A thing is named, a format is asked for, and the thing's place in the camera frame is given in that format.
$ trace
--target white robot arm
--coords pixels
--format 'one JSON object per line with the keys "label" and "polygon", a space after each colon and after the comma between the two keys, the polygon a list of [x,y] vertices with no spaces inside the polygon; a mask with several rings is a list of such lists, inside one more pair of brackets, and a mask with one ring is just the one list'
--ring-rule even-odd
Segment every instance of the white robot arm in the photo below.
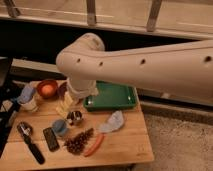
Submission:
{"label": "white robot arm", "polygon": [[213,40],[105,52],[87,33],[63,49],[56,64],[71,96],[95,93],[95,80],[213,102]]}

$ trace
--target black smartphone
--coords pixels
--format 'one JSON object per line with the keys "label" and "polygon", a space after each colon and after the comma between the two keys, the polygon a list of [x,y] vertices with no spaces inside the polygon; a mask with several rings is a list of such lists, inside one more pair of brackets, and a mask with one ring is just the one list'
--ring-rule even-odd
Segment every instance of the black smartphone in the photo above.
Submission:
{"label": "black smartphone", "polygon": [[47,142],[47,146],[50,151],[53,152],[53,151],[56,151],[57,149],[59,149],[59,144],[58,144],[57,138],[51,127],[45,128],[43,130],[43,134],[44,134],[44,137]]}

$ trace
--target orange carrot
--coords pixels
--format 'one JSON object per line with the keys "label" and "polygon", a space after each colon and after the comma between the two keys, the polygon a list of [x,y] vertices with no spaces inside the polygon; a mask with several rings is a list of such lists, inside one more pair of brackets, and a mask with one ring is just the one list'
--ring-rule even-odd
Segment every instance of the orange carrot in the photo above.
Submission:
{"label": "orange carrot", "polygon": [[104,134],[103,133],[98,134],[95,143],[86,152],[84,152],[84,157],[92,155],[100,147],[103,139]]}

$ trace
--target screw hole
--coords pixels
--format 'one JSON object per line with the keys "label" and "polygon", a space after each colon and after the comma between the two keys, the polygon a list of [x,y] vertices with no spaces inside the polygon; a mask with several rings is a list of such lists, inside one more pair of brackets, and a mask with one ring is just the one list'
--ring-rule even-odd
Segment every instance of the screw hole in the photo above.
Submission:
{"label": "screw hole", "polygon": [[77,63],[79,63],[79,62],[81,62],[81,59],[80,59],[80,58],[78,58],[78,60],[77,60]]}
{"label": "screw hole", "polygon": [[100,62],[100,63],[99,63],[99,66],[101,67],[101,66],[103,66],[103,64],[104,64],[103,62]]}
{"label": "screw hole", "polygon": [[212,61],[212,57],[211,56],[206,56],[205,59],[204,59],[205,63],[211,62],[211,61]]}
{"label": "screw hole", "polygon": [[143,64],[145,64],[145,63],[146,63],[146,60],[145,60],[145,59],[142,59],[140,64],[143,65]]}

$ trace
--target green plastic tray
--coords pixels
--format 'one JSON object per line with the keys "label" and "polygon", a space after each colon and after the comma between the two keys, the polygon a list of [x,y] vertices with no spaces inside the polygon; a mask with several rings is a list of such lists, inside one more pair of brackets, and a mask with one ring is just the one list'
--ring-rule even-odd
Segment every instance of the green plastic tray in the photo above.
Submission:
{"label": "green plastic tray", "polygon": [[132,87],[97,82],[97,88],[97,96],[88,96],[83,101],[88,111],[130,109],[136,106],[137,100]]}

